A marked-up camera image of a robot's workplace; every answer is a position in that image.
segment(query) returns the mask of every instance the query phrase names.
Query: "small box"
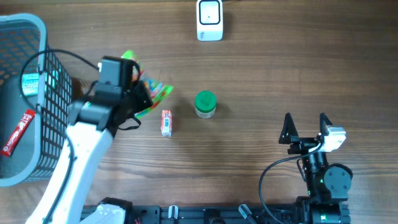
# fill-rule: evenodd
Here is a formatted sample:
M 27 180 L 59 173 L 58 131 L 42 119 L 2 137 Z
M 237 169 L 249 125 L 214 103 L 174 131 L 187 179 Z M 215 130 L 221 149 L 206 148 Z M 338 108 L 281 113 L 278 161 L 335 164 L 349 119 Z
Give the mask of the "small box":
M 162 111 L 162 135 L 163 137 L 171 137 L 172 135 L 172 112 L 169 110 Z

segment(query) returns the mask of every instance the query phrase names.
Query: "wood grain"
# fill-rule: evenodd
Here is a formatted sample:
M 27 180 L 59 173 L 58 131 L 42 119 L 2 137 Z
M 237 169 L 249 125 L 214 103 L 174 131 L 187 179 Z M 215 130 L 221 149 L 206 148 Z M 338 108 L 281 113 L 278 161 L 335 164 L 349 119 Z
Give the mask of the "wood grain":
M 98 167 L 86 204 L 106 196 L 135 205 L 259 203 L 262 170 L 287 157 L 278 145 L 286 112 L 301 136 L 318 132 L 319 113 L 346 128 L 328 160 L 352 168 L 353 223 L 398 218 L 398 13 L 393 1 L 239 1 L 224 4 L 224 39 L 196 39 L 195 2 L 2 6 L 30 12 L 54 48 L 91 62 L 135 50 L 148 76 L 175 91 L 142 120 L 118 132 Z M 60 55 L 70 75 L 98 74 Z M 218 98 L 211 119 L 193 109 L 195 94 Z M 160 112 L 172 110 L 172 138 Z M 23 223 L 47 182 L 0 189 L 0 222 Z M 293 202 L 306 188 L 294 162 L 264 182 L 268 202 Z

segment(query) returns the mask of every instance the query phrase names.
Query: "small white and red package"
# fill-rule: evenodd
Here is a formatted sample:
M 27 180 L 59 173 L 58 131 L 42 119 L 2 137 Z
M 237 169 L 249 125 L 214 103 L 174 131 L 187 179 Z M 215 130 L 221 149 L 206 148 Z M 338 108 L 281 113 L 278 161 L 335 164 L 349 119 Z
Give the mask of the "small white and red package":
M 8 139 L 6 145 L 1 149 L 0 155 L 10 157 L 14 149 L 17 147 L 19 140 L 21 140 L 22 135 L 26 131 L 30 122 L 32 122 L 35 117 L 34 110 L 26 110 L 21 120 L 18 122 L 17 127 Z
M 163 137 L 172 136 L 172 112 L 169 110 L 162 111 L 162 135 Z

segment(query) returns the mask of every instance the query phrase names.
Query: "green cap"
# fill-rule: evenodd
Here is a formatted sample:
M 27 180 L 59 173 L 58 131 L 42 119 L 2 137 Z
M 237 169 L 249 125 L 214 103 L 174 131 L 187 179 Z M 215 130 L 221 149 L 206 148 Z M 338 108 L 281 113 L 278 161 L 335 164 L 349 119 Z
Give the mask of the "green cap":
M 201 91 L 195 98 L 195 107 L 202 113 L 212 112 L 216 108 L 216 96 L 210 91 Z

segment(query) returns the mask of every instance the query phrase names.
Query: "item in basket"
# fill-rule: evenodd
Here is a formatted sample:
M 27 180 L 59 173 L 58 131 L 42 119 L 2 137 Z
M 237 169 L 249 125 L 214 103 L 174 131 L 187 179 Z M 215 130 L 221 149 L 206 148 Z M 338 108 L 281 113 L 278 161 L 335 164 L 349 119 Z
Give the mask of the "item in basket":
M 161 82 L 147 78 L 144 73 L 145 72 L 144 66 L 139 63 L 138 56 L 132 50 L 126 51 L 123 54 L 122 58 L 135 60 L 139 64 L 141 72 L 140 79 L 144 82 L 145 87 L 148 89 L 150 97 L 152 98 L 153 105 L 150 108 L 136 113 L 136 118 L 140 118 L 145 114 L 149 113 L 150 111 L 152 111 L 160 102 L 166 99 L 166 97 L 168 97 L 168 95 L 172 92 L 174 87 L 171 85 L 164 85 Z M 133 81 L 135 81 L 137 78 L 138 78 L 138 72 L 136 69 L 134 69 L 132 74 L 132 79 Z
M 35 117 L 34 110 L 26 110 L 24 115 L 22 116 L 21 120 L 19 121 L 17 127 L 15 128 L 14 132 L 8 139 L 6 145 L 0 151 L 0 154 L 3 156 L 10 157 L 14 149 L 17 147 L 19 140 L 21 139 L 22 135 L 26 131 L 27 127 L 29 126 L 30 122 L 32 122 L 33 118 Z
M 37 95 L 39 92 L 39 74 L 24 74 L 22 76 L 22 90 L 25 96 Z
M 171 137 L 172 135 L 172 112 L 169 110 L 162 111 L 162 130 L 163 137 Z

